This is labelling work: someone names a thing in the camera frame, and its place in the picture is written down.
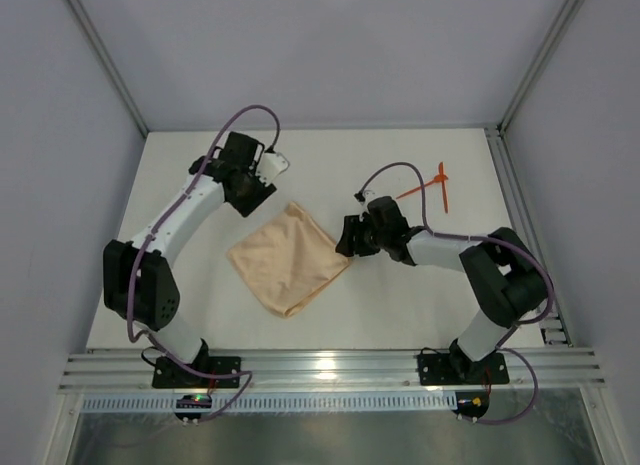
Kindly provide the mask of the peach cloth napkin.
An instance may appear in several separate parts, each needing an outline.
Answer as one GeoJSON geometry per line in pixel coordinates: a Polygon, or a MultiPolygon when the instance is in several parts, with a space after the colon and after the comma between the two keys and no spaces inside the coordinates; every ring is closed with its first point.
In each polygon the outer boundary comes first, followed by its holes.
{"type": "Polygon", "coordinates": [[[237,242],[227,259],[249,291],[275,316],[305,308],[351,264],[312,216],[290,202],[275,218],[237,242]]]}

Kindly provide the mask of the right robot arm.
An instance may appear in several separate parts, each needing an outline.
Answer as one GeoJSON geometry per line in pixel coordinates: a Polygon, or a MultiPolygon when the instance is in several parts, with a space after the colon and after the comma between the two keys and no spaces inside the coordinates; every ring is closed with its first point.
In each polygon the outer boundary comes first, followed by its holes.
{"type": "Polygon", "coordinates": [[[479,311],[445,356],[456,379],[481,377],[498,346],[524,323],[524,316],[549,303],[553,287],[546,271],[514,230],[462,237],[411,226],[397,202],[370,191],[355,199],[363,210],[347,215],[335,251],[345,257],[386,253],[407,266],[435,266],[466,276],[479,311]]]}

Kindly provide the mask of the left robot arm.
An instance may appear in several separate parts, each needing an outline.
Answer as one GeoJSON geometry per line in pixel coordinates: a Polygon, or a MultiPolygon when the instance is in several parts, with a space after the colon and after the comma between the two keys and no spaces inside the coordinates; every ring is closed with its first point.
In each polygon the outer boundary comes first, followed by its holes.
{"type": "Polygon", "coordinates": [[[178,368],[210,376],[208,345],[179,313],[172,267],[207,218],[225,204],[249,216],[275,193],[274,181],[288,167],[281,153],[251,136],[218,136],[149,225],[128,241],[113,239],[105,246],[104,304],[125,320],[131,342],[145,337],[178,368]]]}

